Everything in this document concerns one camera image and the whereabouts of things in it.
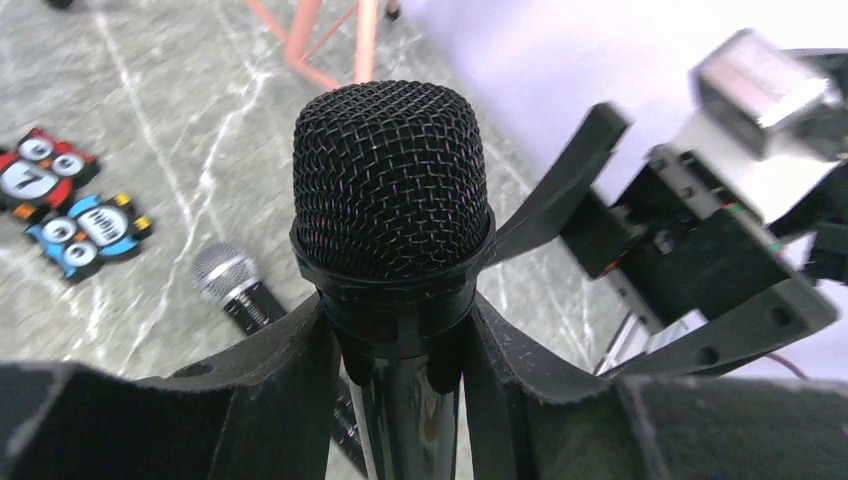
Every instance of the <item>red wire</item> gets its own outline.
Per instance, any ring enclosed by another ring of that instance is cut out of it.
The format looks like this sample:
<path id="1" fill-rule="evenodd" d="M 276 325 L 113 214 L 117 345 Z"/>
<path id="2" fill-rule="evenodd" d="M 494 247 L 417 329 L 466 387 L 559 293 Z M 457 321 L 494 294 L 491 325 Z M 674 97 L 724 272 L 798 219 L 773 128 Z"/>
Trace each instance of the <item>red wire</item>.
<path id="1" fill-rule="evenodd" d="M 769 360 L 771 360 L 773 362 L 777 362 L 777 363 L 783 365 L 784 367 L 786 367 L 787 370 L 792 372 L 796 377 L 800 378 L 801 380 L 809 380 L 810 379 L 810 377 L 808 377 L 807 374 L 804 373 L 803 370 L 798 368 L 797 365 L 790 362 L 789 360 L 787 360 L 786 358 L 784 358 L 781 355 L 778 355 L 776 353 L 769 353 L 768 355 L 766 355 L 766 358 L 768 358 Z"/>

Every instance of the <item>microphone handle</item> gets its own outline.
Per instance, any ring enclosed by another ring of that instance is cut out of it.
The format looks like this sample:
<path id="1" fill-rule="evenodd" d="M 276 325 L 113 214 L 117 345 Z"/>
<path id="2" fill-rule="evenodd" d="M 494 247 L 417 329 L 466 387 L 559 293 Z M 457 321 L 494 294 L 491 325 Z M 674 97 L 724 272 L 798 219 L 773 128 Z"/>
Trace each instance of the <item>microphone handle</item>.
<path id="1" fill-rule="evenodd" d="M 247 336 L 271 325 L 288 313 L 261 281 L 254 283 L 227 302 L 224 311 Z M 350 388 L 342 378 L 336 381 L 336 403 L 333 409 L 331 434 L 333 441 L 348 460 L 363 477 L 367 477 L 365 455 L 362 453 L 362 441 L 356 426 L 356 412 L 350 396 Z"/>
<path id="2" fill-rule="evenodd" d="M 224 305 L 224 311 L 246 335 L 253 335 L 288 313 L 261 281 L 233 297 Z"/>

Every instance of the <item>number sticker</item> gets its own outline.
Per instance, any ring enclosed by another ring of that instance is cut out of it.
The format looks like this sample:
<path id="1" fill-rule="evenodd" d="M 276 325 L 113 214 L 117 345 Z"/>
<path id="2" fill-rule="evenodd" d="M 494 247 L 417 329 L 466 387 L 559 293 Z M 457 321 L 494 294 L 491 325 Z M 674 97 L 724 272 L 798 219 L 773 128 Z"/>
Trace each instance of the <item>number sticker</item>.
<path id="1" fill-rule="evenodd" d="M 100 247 L 120 240 L 129 230 L 127 216 L 117 208 L 104 205 L 83 213 L 77 218 L 77 223 Z"/>
<path id="2" fill-rule="evenodd" d="M 15 162 L 0 175 L 0 190 L 19 200 L 32 200 L 48 194 L 59 177 L 36 165 Z"/>

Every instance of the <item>silver microphone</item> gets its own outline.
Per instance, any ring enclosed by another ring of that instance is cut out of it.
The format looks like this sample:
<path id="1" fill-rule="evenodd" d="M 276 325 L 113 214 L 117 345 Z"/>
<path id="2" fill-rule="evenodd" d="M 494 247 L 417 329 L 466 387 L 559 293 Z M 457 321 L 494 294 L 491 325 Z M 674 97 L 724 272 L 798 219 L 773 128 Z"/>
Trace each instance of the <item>silver microphone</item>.
<path id="1" fill-rule="evenodd" d="M 241 247 L 215 243 L 192 264 L 194 285 L 247 335 L 286 315 L 285 308 L 262 283 L 256 261 Z"/>

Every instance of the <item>mounting hole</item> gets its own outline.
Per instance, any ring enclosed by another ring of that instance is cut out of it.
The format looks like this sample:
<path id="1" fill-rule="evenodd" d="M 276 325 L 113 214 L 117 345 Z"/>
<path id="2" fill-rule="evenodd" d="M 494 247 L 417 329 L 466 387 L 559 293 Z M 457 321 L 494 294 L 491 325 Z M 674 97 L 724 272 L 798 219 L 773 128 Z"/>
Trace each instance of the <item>mounting hole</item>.
<path id="1" fill-rule="evenodd" d="M 769 310 L 768 316 L 777 327 L 787 327 L 792 323 L 792 315 L 789 315 L 789 312 L 780 307 Z"/>
<path id="2" fill-rule="evenodd" d="M 176 371 L 172 375 L 173 378 L 187 378 L 187 377 L 197 377 L 199 375 L 206 375 L 207 373 L 212 372 L 215 368 L 208 363 L 195 363 L 193 365 L 185 366 Z"/>
<path id="3" fill-rule="evenodd" d="M 709 367 L 718 363 L 718 352 L 712 347 L 704 347 L 698 350 L 695 361 L 702 367 Z"/>

